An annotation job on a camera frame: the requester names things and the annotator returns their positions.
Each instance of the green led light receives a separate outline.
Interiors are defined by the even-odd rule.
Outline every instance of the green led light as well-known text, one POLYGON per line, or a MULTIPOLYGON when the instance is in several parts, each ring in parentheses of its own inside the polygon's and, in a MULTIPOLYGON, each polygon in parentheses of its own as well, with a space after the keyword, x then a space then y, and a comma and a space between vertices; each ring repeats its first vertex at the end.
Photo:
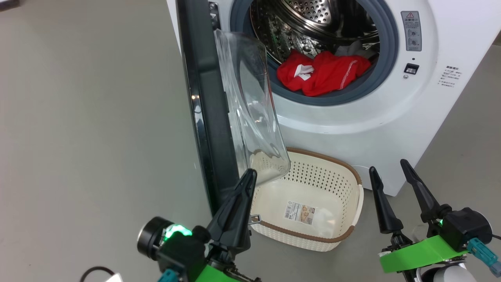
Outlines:
POLYGON ((169 226, 169 228, 167 228, 165 230, 165 234, 163 236, 163 241, 167 241, 173 234, 174 232, 181 232, 184 236, 191 236, 192 233, 189 229, 186 229, 184 228, 184 226, 182 225, 179 225, 179 224, 174 224, 174 225, 171 225, 169 226))

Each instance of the basket handle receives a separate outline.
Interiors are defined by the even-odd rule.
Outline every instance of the basket handle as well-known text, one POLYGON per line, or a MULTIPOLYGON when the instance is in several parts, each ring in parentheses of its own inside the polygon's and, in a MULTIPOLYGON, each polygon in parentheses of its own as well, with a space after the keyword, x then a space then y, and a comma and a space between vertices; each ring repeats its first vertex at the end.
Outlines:
POLYGON ((364 187, 359 184, 358 188, 360 189, 360 192, 358 195, 357 211, 355 212, 355 217, 353 218, 353 222, 351 224, 352 226, 357 225, 360 214, 362 213, 362 206, 364 205, 364 187))

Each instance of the door glass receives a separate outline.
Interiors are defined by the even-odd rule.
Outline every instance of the door glass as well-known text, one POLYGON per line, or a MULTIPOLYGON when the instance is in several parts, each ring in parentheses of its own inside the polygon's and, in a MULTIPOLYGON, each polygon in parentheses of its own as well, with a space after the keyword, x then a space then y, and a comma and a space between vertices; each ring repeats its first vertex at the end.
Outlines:
POLYGON ((214 35, 240 175, 252 168, 257 185, 278 179, 290 161, 273 106, 266 48, 244 34, 216 30, 214 35))

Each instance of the barcode sticker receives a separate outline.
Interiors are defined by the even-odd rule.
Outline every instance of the barcode sticker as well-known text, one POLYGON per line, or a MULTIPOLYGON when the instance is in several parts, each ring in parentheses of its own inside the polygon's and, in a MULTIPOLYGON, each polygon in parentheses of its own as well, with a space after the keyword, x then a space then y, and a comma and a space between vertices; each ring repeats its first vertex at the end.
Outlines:
POLYGON ((307 205, 299 204, 293 201, 287 203, 285 208, 285 218, 303 222, 306 224, 313 223, 313 217, 315 216, 315 208, 307 205))

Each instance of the metal clip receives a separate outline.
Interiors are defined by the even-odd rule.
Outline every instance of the metal clip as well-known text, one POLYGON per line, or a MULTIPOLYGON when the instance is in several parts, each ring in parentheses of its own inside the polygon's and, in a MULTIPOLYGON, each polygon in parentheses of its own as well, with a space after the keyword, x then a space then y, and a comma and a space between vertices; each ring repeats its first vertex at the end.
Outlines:
POLYGON ((221 29, 221 23, 219 22, 219 4, 216 2, 209 2, 210 9, 210 20, 212 22, 212 29, 221 29))
POLYGON ((251 215, 250 218, 249 218, 249 225, 253 225, 253 224, 258 224, 258 223, 261 223, 261 215, 260 214, 254 214, 254 215, 251 215))

